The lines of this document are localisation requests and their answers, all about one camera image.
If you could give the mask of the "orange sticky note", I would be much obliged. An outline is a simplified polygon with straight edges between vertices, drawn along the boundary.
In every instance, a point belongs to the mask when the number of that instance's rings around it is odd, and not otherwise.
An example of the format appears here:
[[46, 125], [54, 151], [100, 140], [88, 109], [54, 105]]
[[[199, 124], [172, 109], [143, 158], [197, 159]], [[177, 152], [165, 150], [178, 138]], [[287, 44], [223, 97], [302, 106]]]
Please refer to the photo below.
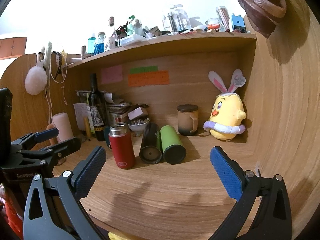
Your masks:
[[168, 85], [169, 83], [169, 72], [167, 70], [128, 75], [129, 87]]

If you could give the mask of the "white handwritten note paper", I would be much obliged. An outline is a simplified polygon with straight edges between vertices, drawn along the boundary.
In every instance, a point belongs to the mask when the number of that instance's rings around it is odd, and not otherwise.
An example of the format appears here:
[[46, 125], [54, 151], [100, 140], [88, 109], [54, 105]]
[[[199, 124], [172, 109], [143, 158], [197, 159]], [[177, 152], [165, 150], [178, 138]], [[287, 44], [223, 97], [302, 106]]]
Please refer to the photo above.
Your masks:
[[84, 118], [87, 117], [87, 105], [86, 103], [74, 103], [74, 112], [76, 118], [76, 124], [79, 130], [85, 131]]

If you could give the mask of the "blue liquid glass bottle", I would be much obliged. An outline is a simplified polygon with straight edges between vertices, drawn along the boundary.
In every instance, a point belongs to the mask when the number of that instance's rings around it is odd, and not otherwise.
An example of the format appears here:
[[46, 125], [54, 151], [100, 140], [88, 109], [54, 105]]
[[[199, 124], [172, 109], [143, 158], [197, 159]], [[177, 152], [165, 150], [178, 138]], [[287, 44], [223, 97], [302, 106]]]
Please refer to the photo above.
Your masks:
[[97, 38], [95, 39], [94, 45], [94, 55], [103, 53], [105, 51], [105, 33], [99, 32]]

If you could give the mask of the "wooden shelf board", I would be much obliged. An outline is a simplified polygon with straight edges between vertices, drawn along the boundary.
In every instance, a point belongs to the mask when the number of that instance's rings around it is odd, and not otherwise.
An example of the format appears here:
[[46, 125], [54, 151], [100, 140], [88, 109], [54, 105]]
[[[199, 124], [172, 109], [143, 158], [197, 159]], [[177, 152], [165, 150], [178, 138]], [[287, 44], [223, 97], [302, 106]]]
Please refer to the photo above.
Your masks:
[[237, 51], [255, 43], [256, 40], [256, 35], [244, 33], [192, 33], [160, 36], [106, 51], [71, 63], [68, 67], [113, 67], [123, 63], [157, 57]]

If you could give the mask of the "stack of books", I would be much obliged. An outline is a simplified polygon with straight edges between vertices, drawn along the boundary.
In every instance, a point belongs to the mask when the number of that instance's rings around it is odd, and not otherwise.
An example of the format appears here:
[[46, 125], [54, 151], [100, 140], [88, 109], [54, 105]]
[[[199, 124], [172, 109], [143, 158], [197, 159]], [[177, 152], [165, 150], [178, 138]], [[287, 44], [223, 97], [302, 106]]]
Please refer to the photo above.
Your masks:
[[132, 103], [107, 104], [107, 120], [109, 126], [114, 126], [121, 122], [129, 120], [128, 113], [132, 107]]

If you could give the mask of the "yellow wooden stick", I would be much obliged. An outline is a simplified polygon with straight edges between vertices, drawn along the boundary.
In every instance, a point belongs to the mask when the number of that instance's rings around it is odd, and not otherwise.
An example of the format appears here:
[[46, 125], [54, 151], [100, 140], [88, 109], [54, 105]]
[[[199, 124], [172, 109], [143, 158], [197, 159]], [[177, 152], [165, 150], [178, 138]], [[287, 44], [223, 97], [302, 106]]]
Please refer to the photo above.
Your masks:
[[86, 135], [87, 135], [87, 138], [91, 138], [92, 137], [92, 132], [91, 132], [91, 127], [90, 127], [90, 124], [89, 124], [89, 120], [88, 120], [88, 117], [84, 117], [83, 118], [83, 121], [84, 121], [84, 125], [85, 125], [85, 131], [86, 131]]

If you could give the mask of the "small white box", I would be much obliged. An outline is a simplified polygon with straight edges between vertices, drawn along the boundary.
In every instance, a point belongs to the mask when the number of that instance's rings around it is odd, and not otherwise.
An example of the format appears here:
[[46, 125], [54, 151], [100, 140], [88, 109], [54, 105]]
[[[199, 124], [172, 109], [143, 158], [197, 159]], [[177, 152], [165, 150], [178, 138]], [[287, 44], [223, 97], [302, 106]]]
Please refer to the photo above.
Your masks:
[[128, 114], [129, 120], [134, 120], [136, 118], [141, 118], [143, 116], [147, 116], [148, 112], [145, 108], [143, 107], [138, 107], [132, 111], [130, 111]]

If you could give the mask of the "yellow chick bunny plush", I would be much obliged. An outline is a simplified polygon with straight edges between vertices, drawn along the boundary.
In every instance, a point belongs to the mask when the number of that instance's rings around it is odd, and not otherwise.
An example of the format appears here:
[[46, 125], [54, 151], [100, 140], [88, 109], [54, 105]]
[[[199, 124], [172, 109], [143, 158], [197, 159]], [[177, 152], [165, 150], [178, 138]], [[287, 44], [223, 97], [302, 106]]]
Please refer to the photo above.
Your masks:
[[210, 117], [203, 124], [203, 129], [218, 140], [232, 140], [246, 130], [242, 121], [247, 115], [240, 96], [235, 92], [237, 88], [245, 85], [246, 78], [240, 69], [236, 69], [228, 88], [215, 71], [208, 73], [208, 79], [221, 93], [216, 96]]

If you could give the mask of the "pink sticky note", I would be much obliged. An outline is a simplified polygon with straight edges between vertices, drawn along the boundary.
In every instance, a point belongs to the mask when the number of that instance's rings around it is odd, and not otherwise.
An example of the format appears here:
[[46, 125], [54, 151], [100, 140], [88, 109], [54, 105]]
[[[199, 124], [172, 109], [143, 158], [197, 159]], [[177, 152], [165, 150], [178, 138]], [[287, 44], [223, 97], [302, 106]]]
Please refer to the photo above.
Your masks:
[[110, 84], [123, 80], [123, 70], [121, 65], [103, 68], [101, 70], [101, 83]]

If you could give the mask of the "white fluffy pompom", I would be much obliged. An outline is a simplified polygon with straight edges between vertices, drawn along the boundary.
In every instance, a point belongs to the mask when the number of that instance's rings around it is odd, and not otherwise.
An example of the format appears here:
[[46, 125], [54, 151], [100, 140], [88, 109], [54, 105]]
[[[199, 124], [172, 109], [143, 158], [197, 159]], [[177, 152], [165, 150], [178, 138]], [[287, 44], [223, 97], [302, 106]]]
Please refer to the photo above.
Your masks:
[[46, 90], [49, 79], [49, 66], [52, 55], [52, 43], [48, 42], [46, 48], [42, 48], [44, 58], [41, 60], [40, 55], [37, 54], [37, 63], [31, 67], [25, 77], [24, 87], [28, 94], [38, 95]]

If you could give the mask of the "black thermos bottle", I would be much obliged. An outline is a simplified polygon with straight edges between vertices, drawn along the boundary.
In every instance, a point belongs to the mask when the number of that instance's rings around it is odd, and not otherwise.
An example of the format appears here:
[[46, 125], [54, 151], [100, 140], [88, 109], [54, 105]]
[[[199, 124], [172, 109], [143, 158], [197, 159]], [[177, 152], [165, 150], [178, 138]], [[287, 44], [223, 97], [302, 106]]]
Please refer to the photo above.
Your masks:
[[162, 159], [162, 145], [159, 126], [150, 122], [147, 124], [139, 152], [140, 159], [147, 164], [159, 163]]

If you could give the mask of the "white bowl with trinkets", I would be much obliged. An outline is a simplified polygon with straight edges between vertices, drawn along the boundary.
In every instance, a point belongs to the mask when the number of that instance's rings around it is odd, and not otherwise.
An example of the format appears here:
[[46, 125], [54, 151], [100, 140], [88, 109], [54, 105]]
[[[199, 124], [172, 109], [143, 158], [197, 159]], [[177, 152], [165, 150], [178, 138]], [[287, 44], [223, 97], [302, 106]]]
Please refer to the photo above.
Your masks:
[[145, 128], [150, 122], [149, 118], [140, 118], [134, 119], [127, 122], [129, 129], [135, 134], [135, 136], [139, 137], [144, 133]]

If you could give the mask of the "beige lidded mug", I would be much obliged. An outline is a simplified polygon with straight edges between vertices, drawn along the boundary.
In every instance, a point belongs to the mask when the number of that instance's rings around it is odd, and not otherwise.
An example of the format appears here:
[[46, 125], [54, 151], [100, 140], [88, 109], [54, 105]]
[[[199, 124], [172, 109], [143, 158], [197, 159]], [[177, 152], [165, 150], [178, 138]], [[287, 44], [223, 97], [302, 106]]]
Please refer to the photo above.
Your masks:
[[199, 108], [197, 105], [177, 106], [178, 132], [183, 136], [193, 136], [198, 132]]

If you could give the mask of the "blue pencil sharpener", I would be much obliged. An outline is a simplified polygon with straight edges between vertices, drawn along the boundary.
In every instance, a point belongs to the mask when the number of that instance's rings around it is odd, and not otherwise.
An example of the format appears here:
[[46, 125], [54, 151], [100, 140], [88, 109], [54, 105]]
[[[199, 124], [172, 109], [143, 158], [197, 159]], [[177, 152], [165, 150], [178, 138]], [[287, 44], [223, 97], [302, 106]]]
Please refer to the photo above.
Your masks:
[[246, 27], [244, 23], [244, 19], [238, 15], [232, 15], [230, 18], [231, 21], [231, 31], [235, 33], [246, 33]]

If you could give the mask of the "green white tube bottle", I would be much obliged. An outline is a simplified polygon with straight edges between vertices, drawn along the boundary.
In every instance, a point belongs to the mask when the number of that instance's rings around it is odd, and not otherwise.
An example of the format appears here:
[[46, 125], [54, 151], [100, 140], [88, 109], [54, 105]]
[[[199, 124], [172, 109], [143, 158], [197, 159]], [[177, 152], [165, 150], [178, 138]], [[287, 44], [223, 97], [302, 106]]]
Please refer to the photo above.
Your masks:
[[91, 133], [95, 134], [93, 120], [92, 120], [92, 116], [91, 116], [91, 109], [90, 109], [90, 106], [88, 103], [86, 104], [86, 109], [87, 109], [87, 115], [88, 115], [88, 121], [89, 121], [89, 126], [91, 129]]

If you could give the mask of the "green sticky note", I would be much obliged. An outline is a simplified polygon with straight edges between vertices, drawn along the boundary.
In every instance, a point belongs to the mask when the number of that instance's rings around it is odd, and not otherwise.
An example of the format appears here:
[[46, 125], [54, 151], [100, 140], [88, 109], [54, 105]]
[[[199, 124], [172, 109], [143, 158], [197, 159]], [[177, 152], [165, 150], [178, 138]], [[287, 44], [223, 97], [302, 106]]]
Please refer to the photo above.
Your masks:
[[130, 69], [130, 74], [140, 74], [148, 72], [157, 72], [158, 66], [135, 67]]

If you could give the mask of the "dark wine bottle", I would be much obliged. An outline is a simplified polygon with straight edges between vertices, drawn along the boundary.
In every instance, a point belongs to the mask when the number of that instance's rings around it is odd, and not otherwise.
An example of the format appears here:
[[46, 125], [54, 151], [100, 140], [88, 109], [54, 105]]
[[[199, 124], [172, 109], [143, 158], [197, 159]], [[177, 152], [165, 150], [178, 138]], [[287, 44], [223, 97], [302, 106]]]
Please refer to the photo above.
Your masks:
[[98, 141], [105, 141], [104, 131], [107, 127], [106, 102], [103, 93], [98, 89], [97, 75], [91, 75], [91, 92], [88, 97], [95, 136]]

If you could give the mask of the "white plastic tray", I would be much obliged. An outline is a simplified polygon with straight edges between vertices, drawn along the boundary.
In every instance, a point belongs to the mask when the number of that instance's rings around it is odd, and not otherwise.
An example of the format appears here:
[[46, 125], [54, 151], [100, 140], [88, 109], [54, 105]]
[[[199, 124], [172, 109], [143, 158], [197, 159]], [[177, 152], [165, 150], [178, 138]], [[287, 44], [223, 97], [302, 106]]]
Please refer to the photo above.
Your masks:
[[145, 37], [140, 36], [138, 34], [132, 34], [124, 38], [121, 38], [120, 45], [123, 47], [123, 46], [128, 46], [129, 44], [134, 44], [137, 42], [144, 42], [144, 41], [146, 41]]

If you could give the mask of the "teal cup on shelf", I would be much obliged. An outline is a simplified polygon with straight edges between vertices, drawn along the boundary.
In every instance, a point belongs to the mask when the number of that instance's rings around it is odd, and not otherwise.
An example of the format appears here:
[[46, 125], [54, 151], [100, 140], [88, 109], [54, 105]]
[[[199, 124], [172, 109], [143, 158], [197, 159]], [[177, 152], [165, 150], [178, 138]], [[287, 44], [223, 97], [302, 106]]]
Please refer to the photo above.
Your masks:
[[93, 54], [94, 53], [94, 46], [95, 46], [95, 36], [92, 36], [88, 39], [88, 46], [87, 46], [87, 53]]

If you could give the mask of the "pink mug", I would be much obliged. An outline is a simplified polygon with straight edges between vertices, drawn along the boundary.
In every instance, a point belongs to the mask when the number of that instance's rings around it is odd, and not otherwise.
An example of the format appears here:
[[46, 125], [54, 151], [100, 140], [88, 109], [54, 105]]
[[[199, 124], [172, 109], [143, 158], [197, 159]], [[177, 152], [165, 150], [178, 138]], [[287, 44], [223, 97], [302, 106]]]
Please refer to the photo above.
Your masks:
[[53, 122], [47, 126], [46, 130], [55, 127], [59, 130], [59, 134], [56, 137], [53, 137], [53, 139], [49, 140], [51, 145], [55, 145], [59, 142], [63, 142], [74, 137], [67, 113], [58, 113], [54, 115], [52, 119]]

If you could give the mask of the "green thermos bottle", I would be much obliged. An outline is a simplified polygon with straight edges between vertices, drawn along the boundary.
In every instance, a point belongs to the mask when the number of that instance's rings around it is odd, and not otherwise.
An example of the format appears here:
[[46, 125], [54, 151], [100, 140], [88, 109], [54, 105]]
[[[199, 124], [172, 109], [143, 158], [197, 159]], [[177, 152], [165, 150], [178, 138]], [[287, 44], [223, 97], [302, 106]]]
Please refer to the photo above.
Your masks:
[[171, 165], [181, 163], [187, 151], [176, 130], [170, 125], [165, 125], [160, 129], [160, 135], [164, 160]]

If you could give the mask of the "brown tied curtain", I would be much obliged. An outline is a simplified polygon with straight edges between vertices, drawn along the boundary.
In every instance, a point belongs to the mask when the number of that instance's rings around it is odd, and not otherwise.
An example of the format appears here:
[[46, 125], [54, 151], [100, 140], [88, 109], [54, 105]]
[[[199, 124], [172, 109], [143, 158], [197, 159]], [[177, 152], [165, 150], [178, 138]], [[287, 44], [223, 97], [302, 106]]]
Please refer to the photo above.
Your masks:
[[252, 28], [269, 38], [283, 20], [287, 5], [285, 0], [238, 0], [246, 12]]

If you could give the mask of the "red thermos cup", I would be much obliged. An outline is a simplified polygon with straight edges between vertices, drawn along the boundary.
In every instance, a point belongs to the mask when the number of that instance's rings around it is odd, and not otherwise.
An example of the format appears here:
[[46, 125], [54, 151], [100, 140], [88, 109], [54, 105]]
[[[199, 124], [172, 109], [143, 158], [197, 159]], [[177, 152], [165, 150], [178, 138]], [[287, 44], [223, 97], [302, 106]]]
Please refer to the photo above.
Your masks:
[[122, 169], [134, 167], [136, 159], [128, 125], [121, 122], [111, 126], [108, 136], [116, 165]]

